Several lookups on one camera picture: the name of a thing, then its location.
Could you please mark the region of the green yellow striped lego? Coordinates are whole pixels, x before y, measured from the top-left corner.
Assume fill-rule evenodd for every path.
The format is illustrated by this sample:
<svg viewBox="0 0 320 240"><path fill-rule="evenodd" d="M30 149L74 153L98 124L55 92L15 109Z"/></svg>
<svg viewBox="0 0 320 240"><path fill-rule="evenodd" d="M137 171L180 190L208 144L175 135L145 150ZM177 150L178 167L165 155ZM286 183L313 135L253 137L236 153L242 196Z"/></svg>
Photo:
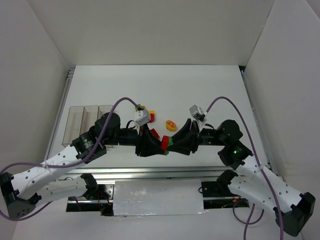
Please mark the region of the green yellow striped lego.
<svg viewBox="0 0 320 240"><path fill-rule="evenodd" d="M146 109L146 107L144 106L144 105L141 105L141 104L137 104L136 106L135 106L135 111L137 112L137 111L142 111L142 110L145 110Z"/></svg>

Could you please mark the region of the yellow butterfly lego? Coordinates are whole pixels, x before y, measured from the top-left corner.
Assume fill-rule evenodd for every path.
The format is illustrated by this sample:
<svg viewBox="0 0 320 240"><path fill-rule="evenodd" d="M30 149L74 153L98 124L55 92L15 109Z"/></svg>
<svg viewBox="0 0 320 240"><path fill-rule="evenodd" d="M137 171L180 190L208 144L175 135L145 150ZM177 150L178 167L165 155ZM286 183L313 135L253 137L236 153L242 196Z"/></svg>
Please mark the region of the yellow butterfly lego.
<svg viewBox="0 0 320 240"><path fill-rule="evenodd" d="M165 122L165 127L170 132L175 132L177 130L177 125L171 120Z"/></svg>

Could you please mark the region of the yellow red lego stack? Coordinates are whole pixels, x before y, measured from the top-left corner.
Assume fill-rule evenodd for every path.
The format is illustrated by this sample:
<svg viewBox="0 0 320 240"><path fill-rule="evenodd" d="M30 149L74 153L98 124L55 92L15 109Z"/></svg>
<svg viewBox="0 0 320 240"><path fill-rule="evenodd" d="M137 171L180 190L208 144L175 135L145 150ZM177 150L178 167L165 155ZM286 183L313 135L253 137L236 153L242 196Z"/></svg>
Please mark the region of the yellow red lego stack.
<svg viewBox="0 0 320 240"><path fill-rule="evenodd" d="M155 121L155 116L156 116L155 111L154 110L150 110L149 114L150 114L149 123L153 123Z"/></svg>

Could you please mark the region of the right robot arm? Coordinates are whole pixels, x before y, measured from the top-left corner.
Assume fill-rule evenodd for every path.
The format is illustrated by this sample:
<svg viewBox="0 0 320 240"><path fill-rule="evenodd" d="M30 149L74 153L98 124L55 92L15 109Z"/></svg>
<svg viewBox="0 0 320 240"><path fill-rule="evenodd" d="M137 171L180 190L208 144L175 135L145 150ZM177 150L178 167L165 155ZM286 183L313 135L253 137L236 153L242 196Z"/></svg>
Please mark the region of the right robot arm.
<svg viewBox="0 0 320 240"><path fill-rule="evenodd" d="M294 189L258 163L253 152L241 143L242 136L234 120L225 120L217 129L200 129L195 120L188 119L172 136L167 150L190 155L199 146L221 146L217 154L228 169L217 178L216 188L222 194L240 196L274 214L275 222L286 234L298 236L313 215L315 197Z"/></svg>

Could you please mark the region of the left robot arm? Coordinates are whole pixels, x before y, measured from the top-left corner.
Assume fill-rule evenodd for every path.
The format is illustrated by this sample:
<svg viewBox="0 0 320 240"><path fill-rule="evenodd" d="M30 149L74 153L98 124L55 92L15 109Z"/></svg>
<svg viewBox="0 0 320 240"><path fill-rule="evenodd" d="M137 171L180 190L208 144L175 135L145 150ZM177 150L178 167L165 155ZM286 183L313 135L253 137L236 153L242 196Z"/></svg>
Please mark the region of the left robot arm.
<svg viewBox="0 0 320 240"><path fill-rule="evenodd" d="M65 180L59 178L102 157L107 153L106 146L112 145L134 146L139 157L165 153L147 124L137 129L121 128L119 115L105 113L87 132L47 161L32 165L21 173L1 172L0 189L8 212L6 219L26 220L34 215L38 206L45 207L62 198L95 198L100 189L92 174L83 173Z"/></svg>

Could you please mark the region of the green lego piece separated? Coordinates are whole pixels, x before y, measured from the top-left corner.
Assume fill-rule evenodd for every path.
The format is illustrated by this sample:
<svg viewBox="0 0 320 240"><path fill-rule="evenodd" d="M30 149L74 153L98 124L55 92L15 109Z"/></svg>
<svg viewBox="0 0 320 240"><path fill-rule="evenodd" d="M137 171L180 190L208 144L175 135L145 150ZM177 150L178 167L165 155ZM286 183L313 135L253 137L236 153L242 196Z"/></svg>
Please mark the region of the green lego piece separated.
<svg viewBox="0 0 320 240"><path fill-rule="evenodd" d="M168 148L173 145L173 139L171 136L165 136L165 142L166 142L166 147L165 147L165 155L169 154Z"/></svg>

